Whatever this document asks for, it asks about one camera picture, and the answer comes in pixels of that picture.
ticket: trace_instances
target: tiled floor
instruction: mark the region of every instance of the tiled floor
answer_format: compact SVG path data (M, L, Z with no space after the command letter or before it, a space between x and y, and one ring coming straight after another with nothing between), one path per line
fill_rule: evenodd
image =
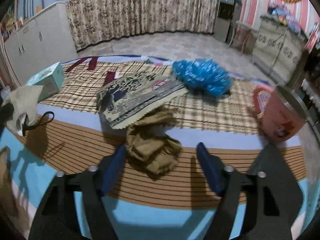
M136 54L163 57L172 60L208 57L214 59L227 71L247 77L266 80L274 85L252 62L250 55L241 55L226 43L217 41L212 35L197 33L155 33L121 38L89 47L79 57ZM320 149L311 127L306 124L299 132L307 166L308 181L320 178Z

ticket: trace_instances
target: screw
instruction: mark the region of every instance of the screw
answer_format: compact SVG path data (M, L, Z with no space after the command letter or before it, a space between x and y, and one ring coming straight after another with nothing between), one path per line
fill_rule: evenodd
M89 168L88 168L88 171L90 171L90 172L95 172L97 170L98 170L98 167L96 165L89 166Z
M263 171L258 172L259 178L265 178L267 175Z
M224 170L226 172L233 172L235 170L235 168L230 165L227 165L227 166L224 166Z
M58 171L56 173L56 176L59 177L59 178L63 177L64 176L64 171Z

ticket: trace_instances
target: blue bag on appliance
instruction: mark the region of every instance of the blue bag on appliance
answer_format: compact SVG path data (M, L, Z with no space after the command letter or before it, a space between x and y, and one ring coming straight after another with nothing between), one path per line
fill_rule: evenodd
M174 74L193 89L203 89L220 97L232 86L228 72L212 59L180 60L172 64Z

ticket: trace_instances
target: pink cup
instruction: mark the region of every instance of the pink cup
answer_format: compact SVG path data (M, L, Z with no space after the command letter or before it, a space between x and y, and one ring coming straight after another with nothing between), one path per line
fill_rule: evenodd
M284 142L294 136L306 122L307 107L297 94L284 86L274 89L260 85L253 91L257 114L261 112L258 93L263 90L270 93L270 99L263 112L262 129L274 143Z

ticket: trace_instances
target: teal cardboard box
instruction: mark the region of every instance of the teal cardboard box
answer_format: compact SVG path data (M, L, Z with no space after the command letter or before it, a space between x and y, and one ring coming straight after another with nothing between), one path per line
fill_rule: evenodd
M43 86L42 92L39 96L39 102L47 97L58 93L62 87L64 81L64 71L60 62L53 64L50 67L45 68L38 74L32 76L28 82L27 86L37 85Z

